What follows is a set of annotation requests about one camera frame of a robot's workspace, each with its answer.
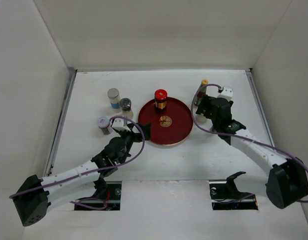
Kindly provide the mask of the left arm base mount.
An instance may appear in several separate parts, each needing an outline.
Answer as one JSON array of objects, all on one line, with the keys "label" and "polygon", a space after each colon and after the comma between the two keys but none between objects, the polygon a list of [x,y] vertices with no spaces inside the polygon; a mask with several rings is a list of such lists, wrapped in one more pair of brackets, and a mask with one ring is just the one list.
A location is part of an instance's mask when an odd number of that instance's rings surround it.
[{"label": "left arm base mount", "polygon": [[77,200],[74,211],[119,211],[121,206],[122,182],[105,181],[96,182],[96,192],[91,197]]}]

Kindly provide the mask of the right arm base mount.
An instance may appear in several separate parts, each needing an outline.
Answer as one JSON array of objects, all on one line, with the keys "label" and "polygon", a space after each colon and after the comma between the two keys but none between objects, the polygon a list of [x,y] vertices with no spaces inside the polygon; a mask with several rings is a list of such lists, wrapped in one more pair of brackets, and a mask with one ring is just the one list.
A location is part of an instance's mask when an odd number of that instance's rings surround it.
[{"label": "right arm base mount", "polygon": [[244,174],[246,172],[239,171],[226,179],[209,181],[212,210],[258,210],[256,196],[253,193],[239,191],[235,184],[235,179]]}]

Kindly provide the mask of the white bottle black cap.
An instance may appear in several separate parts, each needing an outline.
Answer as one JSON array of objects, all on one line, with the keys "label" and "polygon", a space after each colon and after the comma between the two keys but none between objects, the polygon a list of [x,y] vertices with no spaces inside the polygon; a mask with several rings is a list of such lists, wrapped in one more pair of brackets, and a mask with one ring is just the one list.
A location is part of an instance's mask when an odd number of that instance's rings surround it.
[{"label": "white bottle black cap", "polygon": [[204,112],[201,112],[200,114],[196,114],[196,121],[198,123],[204,124],[207,122],[207,118],[204,116]]}]

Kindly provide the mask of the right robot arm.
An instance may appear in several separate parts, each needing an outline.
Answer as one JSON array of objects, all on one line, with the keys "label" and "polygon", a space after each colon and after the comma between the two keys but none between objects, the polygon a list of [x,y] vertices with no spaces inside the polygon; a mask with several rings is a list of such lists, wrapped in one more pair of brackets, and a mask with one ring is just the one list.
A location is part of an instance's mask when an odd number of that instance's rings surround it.
[{"label": "right robot arm", "polygon": [[266,195],[273,205],[284,209],[301,202],[308,196],[308,169],[299,158],[253,137],[242,123],[232,118],[232,105],[232,100],[206,94],[196,114],[210,119],[213,134],[243,152],[266,173]]}]

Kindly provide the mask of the red lid sauce jar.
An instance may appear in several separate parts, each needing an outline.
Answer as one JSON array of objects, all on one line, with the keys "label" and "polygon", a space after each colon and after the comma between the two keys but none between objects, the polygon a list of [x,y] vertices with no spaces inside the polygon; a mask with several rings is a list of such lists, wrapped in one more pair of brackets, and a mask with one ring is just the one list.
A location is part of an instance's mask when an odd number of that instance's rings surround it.
[{"label": "red lid sauce jar", "polygon": [[158,89],[154,92],[155,109],[163,112],[166,108],[168,94],[164,89]]}]

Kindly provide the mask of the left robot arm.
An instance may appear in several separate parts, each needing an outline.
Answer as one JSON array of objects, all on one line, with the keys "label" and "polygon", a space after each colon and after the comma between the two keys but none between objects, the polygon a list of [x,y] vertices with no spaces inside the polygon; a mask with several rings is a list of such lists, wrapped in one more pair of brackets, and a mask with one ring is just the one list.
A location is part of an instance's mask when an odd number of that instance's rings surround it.
[{"label": "left robot arm", "polygon": [[57,175],[42,178],[31,175],[10,196],[24,227],[35,224],[63,204],[105,196],[104,178],[134,160],[130,154],[134,143],[144,144],[151,137],[150,123],[124,124],[123,119],[115,119],[113,127],[118,136],[91,160]]}]

